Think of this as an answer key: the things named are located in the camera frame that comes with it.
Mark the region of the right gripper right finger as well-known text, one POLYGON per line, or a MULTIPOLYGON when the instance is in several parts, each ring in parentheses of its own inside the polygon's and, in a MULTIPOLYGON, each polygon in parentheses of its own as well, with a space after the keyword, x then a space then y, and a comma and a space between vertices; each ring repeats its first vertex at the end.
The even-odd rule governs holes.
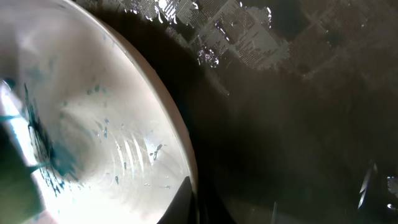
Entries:
POLYGON ((199 180, 198 208, 200 224, 236 224, 208 179, 199 180))

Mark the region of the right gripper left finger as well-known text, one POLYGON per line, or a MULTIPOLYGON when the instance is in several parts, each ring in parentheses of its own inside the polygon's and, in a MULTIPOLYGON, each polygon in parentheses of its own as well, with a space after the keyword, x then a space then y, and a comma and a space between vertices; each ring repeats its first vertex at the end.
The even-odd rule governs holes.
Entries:
POLYGON ((196 224, 196 205, 189 176, 184 178, 158 224, 196 224))

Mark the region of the white plate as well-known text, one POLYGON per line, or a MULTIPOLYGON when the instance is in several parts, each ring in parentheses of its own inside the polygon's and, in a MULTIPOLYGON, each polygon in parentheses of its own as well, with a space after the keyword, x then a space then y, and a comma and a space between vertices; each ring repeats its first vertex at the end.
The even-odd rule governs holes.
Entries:
POLYGON ((189 133, 123 36, 73 1, 1 2, 1 116, 44 211, 25 223, 158 223, 186 176, 189 133))

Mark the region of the green yellow sponge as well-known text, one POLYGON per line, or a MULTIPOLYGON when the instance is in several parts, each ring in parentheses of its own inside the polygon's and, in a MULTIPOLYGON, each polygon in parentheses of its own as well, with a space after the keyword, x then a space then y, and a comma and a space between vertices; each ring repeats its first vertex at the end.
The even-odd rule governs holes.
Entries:
POLYGON ((44 211, 11 121, 1 116, 1 224, 25 223, 44 211))

